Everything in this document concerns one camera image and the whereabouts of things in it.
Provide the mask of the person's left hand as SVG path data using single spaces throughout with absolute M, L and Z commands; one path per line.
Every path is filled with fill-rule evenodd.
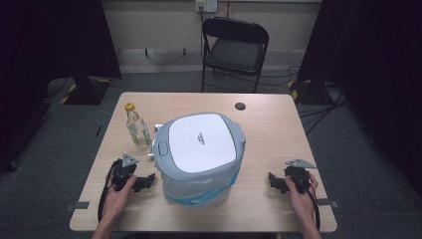
M 102 221 L 116 221 L 124 209 L 128 200 L 131 188 L 136 182 L 136 176 L 132 175 L 120 191 L 115 191 L 111 187 L 106 194 L 105 204 L 103 208 Z

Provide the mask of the clear plastic bottle yellow cap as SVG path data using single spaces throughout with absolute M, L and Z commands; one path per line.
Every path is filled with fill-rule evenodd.
M 126 127 L 132 142 L 137 146 L 149 148 L 151 146 L 149 130 L 144 119 L 136 111 L 134 103 L 126 103 L 124 109 L 127 116 Z

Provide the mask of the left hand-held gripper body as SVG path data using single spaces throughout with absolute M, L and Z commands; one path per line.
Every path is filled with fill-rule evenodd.
M 115 191 L 121 191 L 124 188 L 127 180 L 135 172 L 137 164 L 138 159 L 127 153 L 114 162 L 111 183 Z

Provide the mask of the black folding chair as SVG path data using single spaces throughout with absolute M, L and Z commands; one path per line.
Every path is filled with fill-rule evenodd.
M 211 17 L 202 23 L 204 39 L 201 91 L 205 90 L 205 71 L 238 73 L 255 76 L 255 93 L 260 82 L 269 34 L 261 25 L 226 17 Z

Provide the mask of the person's right hand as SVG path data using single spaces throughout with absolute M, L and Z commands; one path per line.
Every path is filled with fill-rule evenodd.
M 287 177 L 286 185 L 290 190 L 290 199 L 294 212 L 301 223 L 316 224 L 315 223 L 315 200 L 316 200 L 316 189 L 318 182 L 315 177 L 309 173 L 310 187 L 309 191 L 304 194 L 300 194 L 294 182 Z

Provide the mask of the grey trash bin white lid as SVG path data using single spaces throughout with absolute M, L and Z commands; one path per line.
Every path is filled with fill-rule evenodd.
M 194 114 L 165 123 L 156 134 L 154 160 L 176 180 L 204 179 L 241 168 L 246 138 L 241 127 L 217 113 Z

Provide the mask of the black curtain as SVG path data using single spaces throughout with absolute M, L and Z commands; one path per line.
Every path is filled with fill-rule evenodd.
M 342 85 L 422 198 L 422 0 L 322 0 L 298 80 Z
M 102 0 L 0 0 L 0 172 L 16 168 L 50 81 L 78 76 L 121 77 Z

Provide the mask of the grey tape strip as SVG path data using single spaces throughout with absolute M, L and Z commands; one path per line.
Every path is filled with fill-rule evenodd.
M 339 204 L 337 201 L 332 201 L 329 198 L 320 198 L 316 200 L 318 205 L 329 205 L 331 208 L 338 208 Z
M 78 201 L 78 202 L 74 202 L 74 203 L 68 203 L 65 206 L 65 211 L 66 212 L 74 212 L 76 209 L 88 209 L 89 205 L 90 204 L 87 201 Z

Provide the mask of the white wall socket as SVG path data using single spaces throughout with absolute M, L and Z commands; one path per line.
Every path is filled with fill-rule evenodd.
M 218 11 L 218 0 L 195 0 L 195 11 L 216 13 Z

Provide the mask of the black stand base yellow tape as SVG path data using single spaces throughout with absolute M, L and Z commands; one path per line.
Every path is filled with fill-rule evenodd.
M 110 85 L 109 80 L 74 77 L 74 84 L 61 99 L 63 105 L 99 105 Z
M 288 87 L 297 105 L 331 105 L 333 103 L 325 85 L 316 84 L 311 80 L 289 81 Z

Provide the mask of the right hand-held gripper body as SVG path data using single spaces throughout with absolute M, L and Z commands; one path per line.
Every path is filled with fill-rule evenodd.
M 293 180 L 299 193 L 305 193 L 311 186 L 308 168 L 317 169 L 317 167 L 302 158 L 289 160 L 286 165 L 285 175 Z

